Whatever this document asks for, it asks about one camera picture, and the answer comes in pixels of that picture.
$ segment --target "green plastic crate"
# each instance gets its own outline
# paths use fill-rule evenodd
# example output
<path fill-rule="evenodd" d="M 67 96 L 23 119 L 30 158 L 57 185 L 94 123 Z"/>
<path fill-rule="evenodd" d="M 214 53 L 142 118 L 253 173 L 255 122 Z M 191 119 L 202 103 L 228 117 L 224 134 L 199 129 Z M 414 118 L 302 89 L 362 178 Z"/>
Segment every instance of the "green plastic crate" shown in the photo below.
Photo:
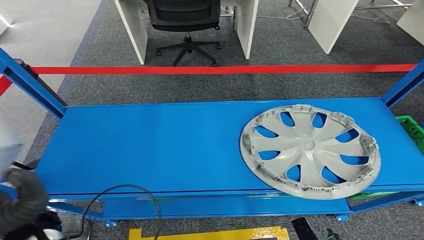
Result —
<path fill-rule="evenodd" d="M 397 116 L 396 119 L 424 154 L 424 129 L 409 115 Z"/>
<path fill-rule="evenodd" d="M 403 127 L 403 129 L 405 129 L 405 131 L 409 134 L 421 153 L 424 154 L 424 129 L 409 115 L 397 116 L 396 119 Z M 358 193 L 350 196 L 349 198 L 352 200 L 359 200 L 373 197 L 382 197 L 395 193 L 396 192 Z"/>

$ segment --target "yellow tape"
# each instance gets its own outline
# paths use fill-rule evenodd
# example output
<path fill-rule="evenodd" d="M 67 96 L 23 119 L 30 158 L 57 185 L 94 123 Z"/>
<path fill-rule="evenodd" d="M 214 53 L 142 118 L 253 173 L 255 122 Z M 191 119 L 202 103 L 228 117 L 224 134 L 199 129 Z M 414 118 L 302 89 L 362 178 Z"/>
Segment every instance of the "yellow tape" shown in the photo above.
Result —
<path fill-rule="evenodd" d="M 141 237 L 141 228 L 131 228 L 128 240 L 153 240 L 154 237 Z M 276 238 L 277 240 L 289 240 L 287 228 L 279 226 L 261 227 L 232 231 L 202 232 L 181 235 L 160 236 L 160 240 L 255 240 Z"/>

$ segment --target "hubcap center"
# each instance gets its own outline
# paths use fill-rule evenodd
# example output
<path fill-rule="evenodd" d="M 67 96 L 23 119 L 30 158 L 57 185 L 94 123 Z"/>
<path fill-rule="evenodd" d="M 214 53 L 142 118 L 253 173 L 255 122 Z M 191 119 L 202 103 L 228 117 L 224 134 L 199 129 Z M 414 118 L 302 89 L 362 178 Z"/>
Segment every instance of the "hubcap center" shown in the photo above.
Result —
<path fill-rule="evenodd" d="M 307 151 L 309 151 L 309 150 L 312 150 L 312 149 L 314 149 L 314 147 L 315 147 L 315 142 L 314 141 L 312 141 L 312 140 L 309 140 L 309 141 L 306 141 L 305 142 L 305 144 L 304 144 L 304 149 L 305 150 L 307 150 Z"/>

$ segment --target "red rope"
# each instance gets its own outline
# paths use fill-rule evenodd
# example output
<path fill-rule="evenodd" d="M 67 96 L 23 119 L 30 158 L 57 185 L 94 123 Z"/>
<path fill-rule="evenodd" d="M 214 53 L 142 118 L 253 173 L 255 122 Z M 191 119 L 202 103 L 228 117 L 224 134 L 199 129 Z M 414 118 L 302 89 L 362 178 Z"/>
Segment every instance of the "red rope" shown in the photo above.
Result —
<path fill-rule="evenodd" d="M 245 65 L 245 66 L 38 66 L 36 74 L 67 75 L 224 75 L 409 72 L 415 64 Z"/>
<path fill-rule="evenodd" d="M 0 78 L 0 96 L 3 95 L 6 90 L 12 85 L 12 82 L 7 77 L 2 76 Z"/>

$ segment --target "office chair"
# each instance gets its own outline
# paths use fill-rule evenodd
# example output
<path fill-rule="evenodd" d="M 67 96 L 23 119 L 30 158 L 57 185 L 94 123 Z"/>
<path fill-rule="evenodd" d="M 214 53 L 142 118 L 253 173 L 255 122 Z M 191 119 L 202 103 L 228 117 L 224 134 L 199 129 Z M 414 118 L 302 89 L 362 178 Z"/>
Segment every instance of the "office chair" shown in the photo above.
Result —
<path fill-rule="evenodd" d="M 176 66 L 188 52 L 196 51 L 212 61 L 217 67 L 217 61 L 198 46 L 216 45 L 218 41 L 192 41 L 189 32 L 215 28 L 219 30 L 221 1 L 220 0 L 144 0 L 147 3 L 150 22 L 154 29 L 168 32 L 187 32 L 183 43 L 159 47 L 156 55 L 161 56 L 162 50 L 182 48 L 173 62 Z"/>

